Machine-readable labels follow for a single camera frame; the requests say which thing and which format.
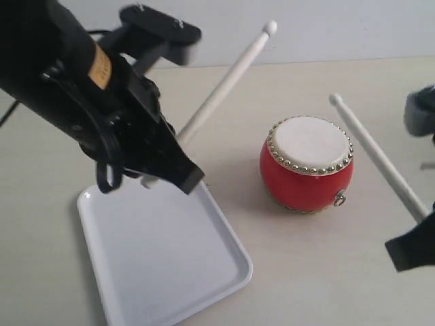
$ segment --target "white wall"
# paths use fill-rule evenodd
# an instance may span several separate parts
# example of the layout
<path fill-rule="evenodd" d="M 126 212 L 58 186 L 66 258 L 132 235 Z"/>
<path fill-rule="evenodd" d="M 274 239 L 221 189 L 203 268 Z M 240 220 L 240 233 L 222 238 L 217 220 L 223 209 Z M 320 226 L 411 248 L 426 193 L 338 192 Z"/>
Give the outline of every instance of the white wall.
<path fill-rule="evenodd" d="M 88 28 L 115 27 L 134 1 L 60 0 Z M 228 65 L 269 19 L 278 33 L 256 63 L 435 55 L 431 0 L 147 0 L 203 31 L 194 66 Z"/>

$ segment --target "drum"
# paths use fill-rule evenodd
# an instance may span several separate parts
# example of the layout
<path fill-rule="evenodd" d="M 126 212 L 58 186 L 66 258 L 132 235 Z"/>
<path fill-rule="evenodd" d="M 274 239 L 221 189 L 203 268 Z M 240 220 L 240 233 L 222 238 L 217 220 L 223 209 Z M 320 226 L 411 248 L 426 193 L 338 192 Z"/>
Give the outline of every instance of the drum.
<path fill-rule="evenodd" d="M 353 173 L 346 132 L 318 117 L 275 124 L 260 154 L 260 172 L 275 200 L 301 213 L 340 206 Z"/>

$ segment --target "table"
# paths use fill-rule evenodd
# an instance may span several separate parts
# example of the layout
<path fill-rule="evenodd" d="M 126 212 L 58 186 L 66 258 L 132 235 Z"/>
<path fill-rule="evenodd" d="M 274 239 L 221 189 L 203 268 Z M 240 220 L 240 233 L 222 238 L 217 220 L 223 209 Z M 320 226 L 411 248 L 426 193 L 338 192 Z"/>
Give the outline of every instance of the table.
<path fill-rule="evenodd" d="M 163 69 L 150 77 L 179 130 L 225 72 Z M 434 78 L 435 58 L 252 67 L 188 153 L 251 255 L 254 277 L 181 325 L 433 325 L 435 269 L 395 272 L 384 242 L 415 223 L 358 142 L 346 203 L 310 216 L 269 198 L 258 155 L 285 117 L 343 126 L 328 103 L 339 92 L 429 206 L 435 172 L 419 165 L 435 150 L 430 138 L 407 135 L 402 113 L 406 95 Z M 0 113 L 10 102 L 2 93 Z M 0 325 L 106 325 L 76 208 L 94 183 L 93 162 L 23 107 L 0 130 L 0 153 Z"/>

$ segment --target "drumstick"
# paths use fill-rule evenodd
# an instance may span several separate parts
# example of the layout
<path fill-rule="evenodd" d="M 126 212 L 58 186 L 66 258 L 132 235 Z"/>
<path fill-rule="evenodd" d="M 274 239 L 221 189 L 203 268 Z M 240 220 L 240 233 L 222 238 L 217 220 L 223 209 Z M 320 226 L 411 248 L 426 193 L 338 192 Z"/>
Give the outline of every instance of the drumstick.
<path fill-rule="evenodd" d="M 237 59 L 236 63 L 234 63 L 230 70 L 225 74 L 224 78 L 210 93 L 199 109 L 196 110 L 187 124 L 181 129 L 177 135 L 177 140 L 181 148 L 185 148 L 188 145 L 207 119 L 209 119 L 210 115 L 215 111 L 216 107 L 226 98 L 228 93 L 234 88 L 255 58 L 261 53 L 269 38 L 271 38 L 276 32 L 277 23 L 274 20 L 271 20 L 264 25 L 262 32 L 245 49 L 239 59 Z M 145 187 L 150 187 L 156 180 L 157 178 L 146 175 L 142 178 L 141 183 Z"/>
<path fill-rule="evenodd" d="M 341 116 L 346 126 L 352 131 L 355 138 L 360 142 L 364 151 L 376 165 L 389 186 L 395 191 L 396 195 L 414 217 L 417 223 L 422 222 L 430 213 L 428 208 L 420 201 L 416 193 L 411 189 L 403 176 L 397 171 L 383 150 L 376 144 L 356 115 L 344 104 L 338 94 L 330 95 L 329 101 L 338 114 Z"/>

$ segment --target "plastic tray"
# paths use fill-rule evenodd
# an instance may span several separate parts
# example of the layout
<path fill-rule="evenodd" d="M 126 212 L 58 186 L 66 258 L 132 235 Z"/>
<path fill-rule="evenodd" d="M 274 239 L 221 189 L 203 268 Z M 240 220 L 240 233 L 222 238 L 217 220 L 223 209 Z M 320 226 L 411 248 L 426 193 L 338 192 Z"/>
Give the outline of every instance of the plastic tray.
<path fill-rule="evenodd" d="M 201 183 L 189 196 L 128 180 L 78 198 L 109 326 L 172 326 L 244 287 L 252 262 Z"/>

